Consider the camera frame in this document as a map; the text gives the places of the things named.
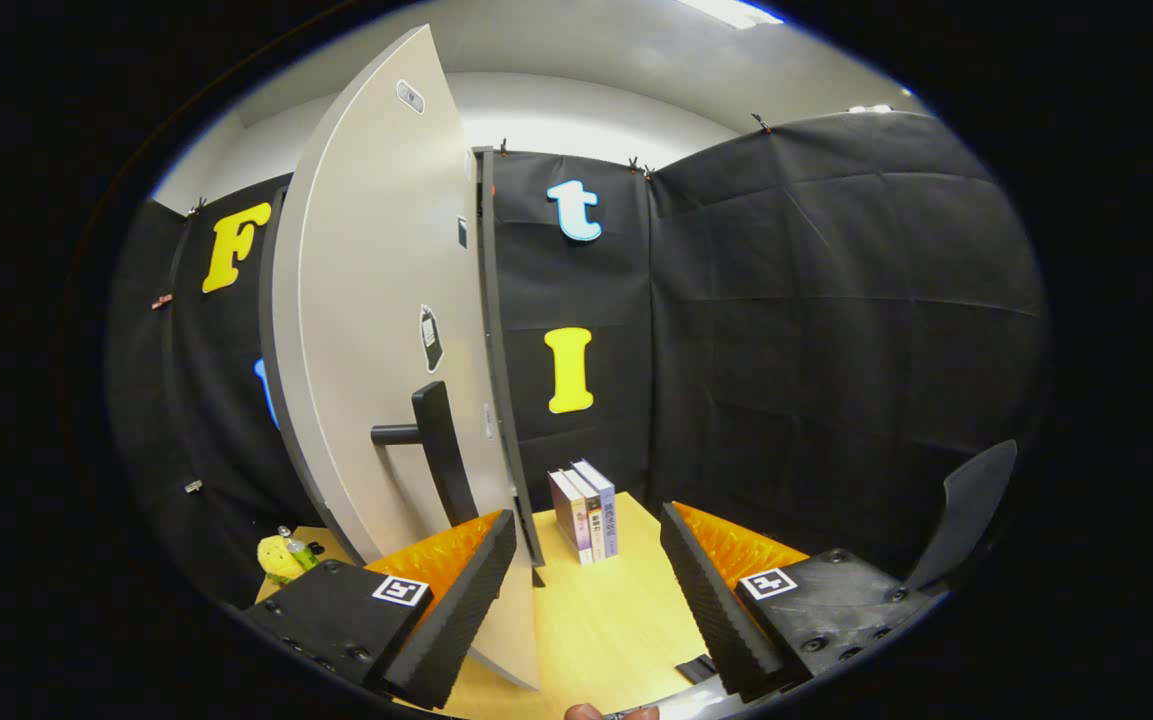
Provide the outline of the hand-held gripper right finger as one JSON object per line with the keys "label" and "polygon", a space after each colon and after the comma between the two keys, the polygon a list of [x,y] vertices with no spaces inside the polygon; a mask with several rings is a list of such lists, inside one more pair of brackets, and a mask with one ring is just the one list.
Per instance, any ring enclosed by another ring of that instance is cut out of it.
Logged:
{"label": "hand-held gripper right finger", "polygon": [[831,678],[940,603],[856,553],[808,556],[684,503],[660,511],[660,546],[724,691],[743,700]]}

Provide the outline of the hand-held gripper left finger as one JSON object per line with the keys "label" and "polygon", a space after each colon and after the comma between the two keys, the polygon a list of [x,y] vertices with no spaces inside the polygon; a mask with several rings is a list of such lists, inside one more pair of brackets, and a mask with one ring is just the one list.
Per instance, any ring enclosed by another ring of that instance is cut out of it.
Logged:
{"label": "hand-held gripper left finger", "polygon": [[498,510],[362,568],[323,561],[239,616],[338,683],[443,708],[515,553]]}

